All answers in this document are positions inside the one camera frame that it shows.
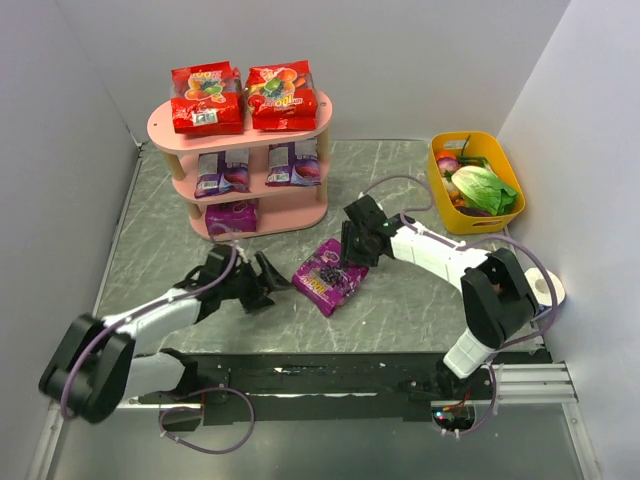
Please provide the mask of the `purple grape candy bag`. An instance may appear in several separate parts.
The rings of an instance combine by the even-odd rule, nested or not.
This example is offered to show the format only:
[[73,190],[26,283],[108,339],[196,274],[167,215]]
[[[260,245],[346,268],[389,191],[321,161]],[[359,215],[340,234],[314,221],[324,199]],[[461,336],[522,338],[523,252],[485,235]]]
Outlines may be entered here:
[[255,232],[258,215],[253,201],[234,201],[208,205],[205,212],[205,225],[210,236],[234,232]]
[[329,238],[296,270],[291,283],[329,318],[366,278],[367,267],[341,264],[341,243]]

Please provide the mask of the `purple Fox's berries bag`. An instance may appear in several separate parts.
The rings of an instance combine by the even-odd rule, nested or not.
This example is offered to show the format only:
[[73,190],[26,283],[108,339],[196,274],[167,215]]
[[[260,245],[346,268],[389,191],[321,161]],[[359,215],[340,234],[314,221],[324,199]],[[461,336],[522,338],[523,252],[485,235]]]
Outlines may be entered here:
[[196,198],[249,191],[249,150],[235,149],[200,154],[197,162]]
[[269,187],[320,185],[316,139],[270,145],[265,184]]

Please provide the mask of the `red fruit candy bag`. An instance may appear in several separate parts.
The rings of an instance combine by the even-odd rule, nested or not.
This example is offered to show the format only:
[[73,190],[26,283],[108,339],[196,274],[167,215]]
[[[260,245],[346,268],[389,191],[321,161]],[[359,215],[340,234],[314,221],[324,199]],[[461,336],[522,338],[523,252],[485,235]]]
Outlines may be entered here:
[[308,60],[253,66],[249,69],[245,91],[254,129],[316,129],[318,100]]
[[244,131],[240,71],[229,61],[173,69],[171,119],[177,134],[233,135]]

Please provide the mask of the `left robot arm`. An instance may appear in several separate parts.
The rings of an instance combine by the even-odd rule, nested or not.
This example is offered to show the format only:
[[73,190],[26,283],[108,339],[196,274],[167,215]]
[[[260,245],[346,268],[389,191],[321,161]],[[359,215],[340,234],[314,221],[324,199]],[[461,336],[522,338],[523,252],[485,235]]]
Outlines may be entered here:
[[247,314],[273,305],[271,294],[291,283],[258,252],[253,260],[239,247],[217,245],[166,293],[129,311],[74,319],[42,373],[38,390],[60,406],[66,419],[97,424],[118,404],[154,392],[188,395],[197,364],[174,350],[142,350],[168,334],[195,325],[236,300]]

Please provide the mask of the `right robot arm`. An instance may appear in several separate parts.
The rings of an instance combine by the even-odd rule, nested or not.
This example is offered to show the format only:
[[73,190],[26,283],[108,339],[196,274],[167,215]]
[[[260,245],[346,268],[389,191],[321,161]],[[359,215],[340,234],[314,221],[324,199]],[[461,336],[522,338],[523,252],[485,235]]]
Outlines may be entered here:
[[417,266],[461,293],[466,327],[442,363],[449,376],[464,380],[537,313],[538,301],[510,250],[469,247],[407,216],[389,217],[369,195],[344,211],[340,239],[325,241],[292,278],[277,283],[296,288],[324,316],[352,295],[381,257]]

